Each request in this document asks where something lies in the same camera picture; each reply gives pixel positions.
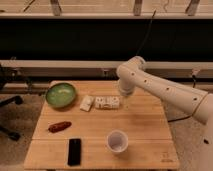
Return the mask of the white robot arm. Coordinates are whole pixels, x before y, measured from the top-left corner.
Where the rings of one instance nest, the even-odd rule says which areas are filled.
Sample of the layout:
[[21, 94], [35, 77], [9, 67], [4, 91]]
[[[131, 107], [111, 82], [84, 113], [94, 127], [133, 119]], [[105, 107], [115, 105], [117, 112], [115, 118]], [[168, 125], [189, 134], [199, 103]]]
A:
[[202, 124], [213, 123], [213, 93], [169, 81], [145, 72], [145, 60], [135, 56], [117, 67], [118, 89], [129, 96], [136, 87], [191, 114]]

